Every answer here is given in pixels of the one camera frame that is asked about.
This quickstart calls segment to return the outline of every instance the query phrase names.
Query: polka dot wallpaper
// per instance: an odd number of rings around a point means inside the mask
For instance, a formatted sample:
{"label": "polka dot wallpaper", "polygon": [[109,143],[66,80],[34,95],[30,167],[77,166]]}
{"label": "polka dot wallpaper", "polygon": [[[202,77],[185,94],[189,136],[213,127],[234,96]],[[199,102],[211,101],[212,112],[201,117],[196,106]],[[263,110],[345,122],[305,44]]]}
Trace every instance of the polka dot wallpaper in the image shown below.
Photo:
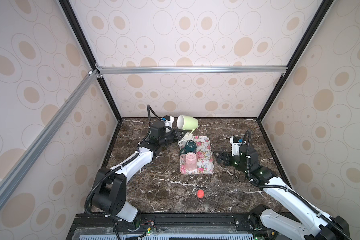
{"label": "polka dot wallpaper", "polygon": [[281,73],[105,74],[123,117],[257,117]]}
{"label": "polka dot wallpaper", "polygon": [[321,0],[71,0],[101,66],[286,65]]}
{"label": "polka dot wallpaper", "polygon": [[[0,1],[0,182],[87,75],[54,0]],[[0,212],[0,239],[66,238],[115,117],[93,83]]]}
{"label": "polka dot wallpaper", "polygon": [[331,8],[263,125],[293,188],[360,240],[360,0]]}
{"label": "polka dot wallpaper", "polygon": [[0,181],[89,67],[53,0],[0,1]]}
{"label": "polka dot wallpaper", "polygon": [[84,211],[115,128],[94,81],[0,211],[0,239],[65,240],[75,215]]}

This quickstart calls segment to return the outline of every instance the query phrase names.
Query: marble tabletop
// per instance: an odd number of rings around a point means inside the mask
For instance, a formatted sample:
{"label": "marble tabletop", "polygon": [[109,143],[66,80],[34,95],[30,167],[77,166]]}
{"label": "marble tabletop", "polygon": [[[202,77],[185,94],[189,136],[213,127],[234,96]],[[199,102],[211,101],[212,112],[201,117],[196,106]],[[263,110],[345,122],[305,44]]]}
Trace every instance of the marble tabletop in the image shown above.
{"label": "marble tabletop", "polygon": [[[243,136],[251,129],[252,146],[259,153],[263,166],[279,171],[254,119],[198,119],[195,136],[208,136],[212,151],[231,151],[229,138]],[[115,142],[107,167],[119,164],[130,156],[147,133],[147,118],[126,118]],[[127,201],[142,212],[249,212],[265,204],[276,212],[287,210],[271,196],[244,181],[244,174],[233,167],[220,166],[214,159],[211,175],[182,175],[179,147],[171,144],[160,155],[137,172],[127,184]],[[203,189],[205,196],[196,193]]]}

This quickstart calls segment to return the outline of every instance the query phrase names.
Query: pink floral tray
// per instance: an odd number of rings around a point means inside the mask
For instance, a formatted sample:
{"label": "pink floral tray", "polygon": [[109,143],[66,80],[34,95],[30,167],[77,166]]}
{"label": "pink floral tray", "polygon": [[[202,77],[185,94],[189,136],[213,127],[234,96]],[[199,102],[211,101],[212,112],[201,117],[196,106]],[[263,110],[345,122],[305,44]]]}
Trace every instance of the pink floral tray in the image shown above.
{"label": "pink floral tray", "polygon": [[195,142],[197,146],[197,168],[192,171],[186,170],[185,160],[180,159],[180,172],[182,174],[212,174],[215,169],[209,137],[195,137]]}

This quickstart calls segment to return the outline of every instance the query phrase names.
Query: white mug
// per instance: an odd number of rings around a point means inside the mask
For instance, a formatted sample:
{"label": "white mug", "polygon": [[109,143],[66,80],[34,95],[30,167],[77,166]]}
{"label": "white mug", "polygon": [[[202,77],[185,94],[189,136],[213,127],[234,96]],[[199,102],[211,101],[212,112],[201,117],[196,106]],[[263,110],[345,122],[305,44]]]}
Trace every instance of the white mug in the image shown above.
{"label": "white mug", "polygon": [[185,146],[185,144],[188,142],[188,141],[195,141],[195,137],[193,136],[192,133],[190,132],[187,132],[185,134],[185,136],[183,137],[183,139],[181,139],[180,141],[177,142],[177,144],[179,145],[179,147],[183,148]]}

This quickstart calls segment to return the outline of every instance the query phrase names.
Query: black frame edge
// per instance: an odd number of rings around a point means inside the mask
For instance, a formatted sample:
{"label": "black frame edge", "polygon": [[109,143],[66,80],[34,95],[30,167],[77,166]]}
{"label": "black frame edge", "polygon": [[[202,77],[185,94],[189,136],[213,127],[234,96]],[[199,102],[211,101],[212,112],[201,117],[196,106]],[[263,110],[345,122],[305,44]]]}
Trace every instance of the black frame edge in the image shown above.
{"label": "black frame edge", "polygon": [[119,135],[119,131],[120,131],[122,123],[123,123],[123,118],[120,121],[118,121],[118,123],[117,123],[116,130],[113,133],[113,136],[112,136],[112,138],[110,140],[110,144],[109,144],[109,147],[107,149],[107,153],[106,153],[106,156],[104,157],[104,160],[103,160],[103,163],[102,163],[101,167],[106,167],[108,162],[109,162],[109,158],[110,158],[112,150],[113,150],[113,148],[115,146],[116,139],[117,139],[117,136]]}
{"label": "black frame edge", "polygon": [[[290,212],[280,212],[282,216],[299,222],[299,220]],[[157,227],[232,227],[237,231],[247,231],[252,234],[264,234],[269,228],[263,228],[259,231],[250,228],[246,222],[249,213],[143,213],[142,219],[154,220]],[[66,240],[71,240],[77,228],[95,228],[95,227],[112,227],[112,220],[104,216],[92,216],[87,214],[77,214],[71,228],[69,229]],[[117,222],[118,232],[126,234],[141,234],[145,228],[131,232],[124,227],[123,222]]]}
{"label": "black frame edge", "polygon": [[322,19],[324,18],[325,14],[327,13],[328,9],[331,7],[332,2],[334,0],[323,0],[317,9],[314,17],[312,18],[311,23],[309,24],[307,30],[305,31],[301,41],[299,42],[295,52],[293,53],[291,59],[289,60],[287,66],[288,69],[284,75],[282,75],[277,82],[276,86],[274,87],[271,95],[269,96],[267,102],[265,103],[263,109],[260,112],[258,117],[259,121],[261,122],[264,119],[265,114],[268,112],[269,108],[271,107],[273,101],[276,99],[277,95],[281,91],[285,81],[291,74],[292,70],[294,69],[295,65],[297,64],[300,56],[306,49],[309,41],[311,40],[312,36],[315,34],[317,28],[319,27]]}
{"label": "black frame edge", "polygon": [[[97,69],[96,67],[96,59],[91,51],[91,48],[89,47],[89,44],[87,42],[87,39],[84,35],[84,32],[82,31],[79,21],[76,18],[76,15],[72,9],[71,4],[69,3],[69,0],[59,0],[59,3],[61,5],[62,10],[64,11],[65,16],[68,19],[69,24],[71,25],[71,28],[73,30],[73,32],[76,35],[77,41],[79,42],[81,49],[83,50],[89,65],[91,66],[92,69]],[[100,84],[100,87],[110,105],[110,108],[112,109],[113,113],[116,116],[116,119],[118,121],[121,121],[121,115],[119,110],[117,109],[117,106],[115,104],[115,101],[113,100],[109,88],[107,87],[107,84],[104,80],[104,78],[102,77],[102,75],[100,75],[101,78],[98,78],[97,81]]]}
{"label": "black frame edge", "polygon": [[[145,118],[148,119],[148,117],[127,117],[129,118],[133,118],[133,119],[139,119],[139,118]],[[226,118],[221,118],[221,117],[213,117],[213,118],[207,118],[207,117],[195,117],[196,119],[249,119],[249,120],[257,120],[257,117],[252,117],[252,118],[235,118],[235,117],[226,117]]]}
{"label": "black frame edge", "polygon": [[263,127],[263,124],[261,123],[261,121],[259,119],[257,119],[257,124],[259,125],[259,128],[260,128],[260,131],[262,133],[262,135],[264,136],[264,139],[265,139],[265,142],[268,146],[268,149],[269,151],[271,152],[271,155],[273,157],[273,160],[277,166],[277,169],[279,170],[279,173],[280,173],[280,176],[281,176],[281,179],[289,186],[291,187],[291,184],[289,183],[289,180],[288,180],[288,177],[287,175],[285,174],[285,171],[283,169],[283,167],[281,166],[281,163],[279,161],[279,158],[276,156],[276,152],[275,150],[273,149],[273,146],[271,144],[271,142],[269,141],[269,138],[268,138],[268,135],[267,133],[265,132],[265,129]]}

